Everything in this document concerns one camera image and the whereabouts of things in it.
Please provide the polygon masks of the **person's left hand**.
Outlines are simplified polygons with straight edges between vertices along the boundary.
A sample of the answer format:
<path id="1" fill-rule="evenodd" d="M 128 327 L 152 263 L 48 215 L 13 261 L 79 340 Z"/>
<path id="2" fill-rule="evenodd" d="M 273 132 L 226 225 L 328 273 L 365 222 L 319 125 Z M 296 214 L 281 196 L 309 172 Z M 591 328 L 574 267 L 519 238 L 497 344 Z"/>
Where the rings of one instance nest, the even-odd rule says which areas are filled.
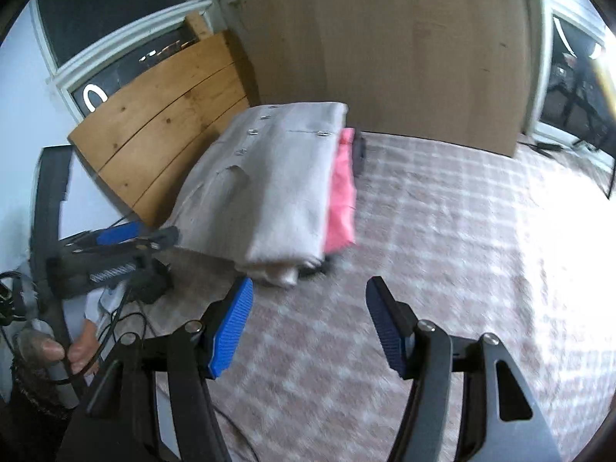
<path id="1" fill-rule="evenodd" d="M 13 338 L 18 356 L 31 368 L 42 369 L 68 360 L 70 374 L 77 374 L 89 365 L 85 375 L 98 371 L 98 359 L 95 357 L 100 349 L 97 339 L 97 325 L 82 319 L 80 334 L 68 346 L 62 346 L 53 336 L 51 326 L 40 319 L 28 323 Z"/>

